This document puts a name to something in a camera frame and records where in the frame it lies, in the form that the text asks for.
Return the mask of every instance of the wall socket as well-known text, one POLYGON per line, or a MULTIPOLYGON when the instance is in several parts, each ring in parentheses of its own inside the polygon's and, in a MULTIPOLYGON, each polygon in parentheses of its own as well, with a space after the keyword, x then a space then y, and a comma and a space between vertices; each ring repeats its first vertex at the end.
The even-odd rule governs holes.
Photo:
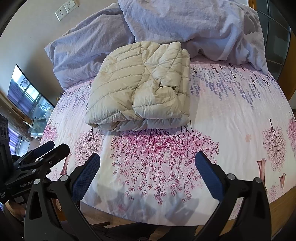
POLYGON ((66 15, 67 11, 64 6, 61 6, 56 12, 55 15, 57 16, 58 20, 61 21, 66 15))

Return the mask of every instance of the bed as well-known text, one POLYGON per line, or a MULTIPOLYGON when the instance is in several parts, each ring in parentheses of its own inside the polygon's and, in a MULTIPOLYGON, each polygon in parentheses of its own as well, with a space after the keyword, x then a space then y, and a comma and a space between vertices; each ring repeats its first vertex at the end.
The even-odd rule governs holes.
MULTIPOLYGON (((65 143, 70 155, 51 170, 57 180, 96 152, 101 167, 84 203, 131 221, 205 224, 218 202, 194 166, 202 150, 239 179, 260 176, 273 202, 296 185, 296 121, 271 74, 250 64, 191 59, 190 123, 177 129, 108 132, 85 124, 93 80, 65 91, 41 144, 65 143)), ((238 199, 230 219, 236 217, 238 199)))

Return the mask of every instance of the quilted fabric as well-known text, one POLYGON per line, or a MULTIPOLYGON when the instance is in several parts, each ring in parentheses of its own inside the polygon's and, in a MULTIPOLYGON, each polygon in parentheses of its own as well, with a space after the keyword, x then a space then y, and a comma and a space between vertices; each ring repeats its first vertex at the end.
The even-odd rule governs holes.
POLYGON ((179 42, 143 41, 116 49, 92 84, 86 123, 111 131, 187 124, 189 67, 189 54, 179 42))

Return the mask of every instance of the blue rubber grip pad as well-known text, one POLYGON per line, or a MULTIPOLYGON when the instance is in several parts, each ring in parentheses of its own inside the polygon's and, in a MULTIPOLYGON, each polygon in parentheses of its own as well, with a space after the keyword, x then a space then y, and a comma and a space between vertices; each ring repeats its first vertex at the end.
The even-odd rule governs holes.
POLYGON ((89 185, 91 184, 94 176, 100 168, 100 156, 98 154, 93 155, 90 160, 87 160, 84 165, 86 165, 72 185, 72 200, 74 202, 80 201, 83 199, 89 185))
POLYGON ((35 158, 41 157, 42 155, 44 155, 45 153, 49 152, 53 148, 54 148, 54 142, 53 141, 48 141, 45 144, 43 144, 42 146, 36 148, 34 150, 33 156, 35 158))
POLYGON ((195 155, 195 166, 202 176, 207 188, 209 189, 212 197, 222 201, 224 197, 223 184, 215 174, 211 167, 210 160, 204 155, 202 151, 195 155))

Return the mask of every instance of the television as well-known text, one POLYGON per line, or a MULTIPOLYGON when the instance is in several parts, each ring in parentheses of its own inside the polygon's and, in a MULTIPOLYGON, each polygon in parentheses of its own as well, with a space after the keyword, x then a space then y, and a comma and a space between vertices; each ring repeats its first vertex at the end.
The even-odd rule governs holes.
POLYGON ((54 108, 53 104, 36 90, 18 65, 15 65, 12 73, 7 97, 32 120, 50 116, 54 108))

